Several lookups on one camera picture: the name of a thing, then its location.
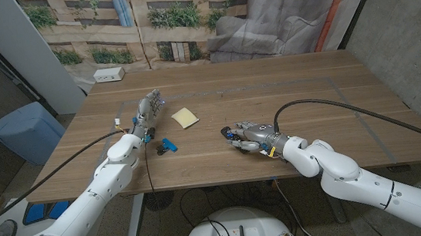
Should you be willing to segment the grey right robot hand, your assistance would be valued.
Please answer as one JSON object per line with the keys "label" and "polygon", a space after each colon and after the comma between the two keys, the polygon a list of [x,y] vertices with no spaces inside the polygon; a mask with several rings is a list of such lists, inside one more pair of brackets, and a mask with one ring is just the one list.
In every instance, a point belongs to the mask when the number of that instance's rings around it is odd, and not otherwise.
{"label": "grey right robot hand", "polygon": [[242,121],[226,132],[226,143],[243,151],[264,151],[269,157],[281,156],[288,142],[285,134],[276,133],[272,125]]}

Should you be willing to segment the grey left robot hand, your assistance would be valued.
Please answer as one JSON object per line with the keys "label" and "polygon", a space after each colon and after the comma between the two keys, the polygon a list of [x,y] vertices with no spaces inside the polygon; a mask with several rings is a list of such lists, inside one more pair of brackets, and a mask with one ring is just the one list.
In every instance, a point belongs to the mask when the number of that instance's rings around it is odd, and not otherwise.
{"label": "grey left robot hand", "polygon": [[158,89],[152,90],[139,101],[137,112],[133,119],[133,128],[130,131],[134,136],[143,139],[151,128],[156,126],[156,119],[162,110],[165,101],[161,99],[161,92]]}

